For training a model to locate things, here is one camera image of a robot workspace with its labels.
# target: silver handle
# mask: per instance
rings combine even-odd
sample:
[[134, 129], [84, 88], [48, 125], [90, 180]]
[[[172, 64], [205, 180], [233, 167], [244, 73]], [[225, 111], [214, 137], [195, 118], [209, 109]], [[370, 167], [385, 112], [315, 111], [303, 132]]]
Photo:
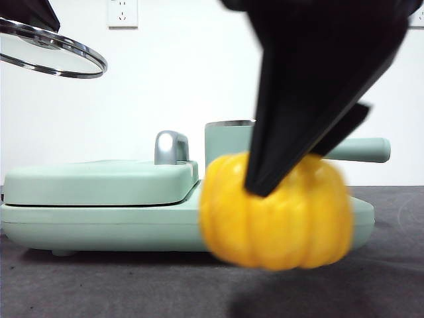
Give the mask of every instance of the silver handle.
[[176, 131], [161, 131], [154, 146], [154, 164], [189, 161], [188, 139]]

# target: glass lid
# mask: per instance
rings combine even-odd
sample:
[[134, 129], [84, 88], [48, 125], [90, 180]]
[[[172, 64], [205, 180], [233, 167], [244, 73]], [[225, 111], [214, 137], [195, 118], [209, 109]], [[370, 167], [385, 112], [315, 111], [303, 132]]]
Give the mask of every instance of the glass lid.
[[91, 48], [58, 33], [0, 18], [0, 60], [67, 78], [98, 78], [106, 60]]

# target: white wall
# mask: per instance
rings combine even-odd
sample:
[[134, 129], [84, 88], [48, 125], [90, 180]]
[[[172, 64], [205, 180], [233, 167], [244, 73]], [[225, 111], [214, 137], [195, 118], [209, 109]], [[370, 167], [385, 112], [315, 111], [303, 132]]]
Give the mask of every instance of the white wall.
[[[2, 65], [1, 178], [17, 166], [153, 158], [158, 131], [185, 133], [204, 164], [203, 127], [253, 117], [260, 49], [244, 14], [218, 0], [140, 0], [138, 30], [109, 30], [106, 0], [52, 0], [61, 33], [109, 62], [95, 80]], [[384, 136], [387, 164], [342, 163], [351, 185], [424, 184], [424, 31], [411, 31], [354, 136]]]

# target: mint green handle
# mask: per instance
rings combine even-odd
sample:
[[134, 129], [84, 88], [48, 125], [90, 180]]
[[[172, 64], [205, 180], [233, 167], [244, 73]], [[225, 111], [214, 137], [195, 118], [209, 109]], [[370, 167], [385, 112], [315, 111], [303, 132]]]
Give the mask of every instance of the mint green handle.
[[385, 138], [345, 139], [326, 158], [383, 163], [390, 159], [390, 141]]

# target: appliance foot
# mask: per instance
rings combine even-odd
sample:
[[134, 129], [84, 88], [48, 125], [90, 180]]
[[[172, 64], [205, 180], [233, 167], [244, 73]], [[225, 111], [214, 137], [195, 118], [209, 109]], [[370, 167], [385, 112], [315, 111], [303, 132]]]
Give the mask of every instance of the appliance foot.
[[54, 256], [59, 256], [59, 257], [72, 256], [76, 253], [77, 253], [76, 250], [52, 250], [52, 254]]

